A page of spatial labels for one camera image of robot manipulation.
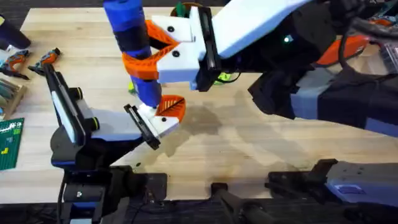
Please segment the wooden tabletop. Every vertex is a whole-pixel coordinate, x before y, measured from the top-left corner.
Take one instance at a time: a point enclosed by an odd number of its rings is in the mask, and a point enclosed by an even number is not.
[[[167,15],[171,8],[146,8]],[[32,40],[34,64],[58,47],[54,64],[70,87],[79,86],[95,108],[123,111],[136,99],[127,92],[129,76],[101,8],[31,9],[22,31]],[[374,50],[361,58],[372,57]],[[364,60],[355,60],[364,67]],[[29,89],[13,117],[25,118],[17,167],[0,172],[0,203],[55,202],[62,170],[52,167],[50,138],[57,120],[45,78],[28,69]],[[262,114],[247,88],[259,74],[243,74],[236,83],[214,86],[208,93],[190,91],[188,83],[163,87],[164,94],[187,99],[180,127],[153,151],[142,144],[117,161],[137,172],[165,172],[169,199],[207,198],[212,182],[229,183],[242,197],[268,197],[263,187],[270,171],[307,170],[319,159],[350,162],[398,162],[398,142],[381,134],[323,121]]]

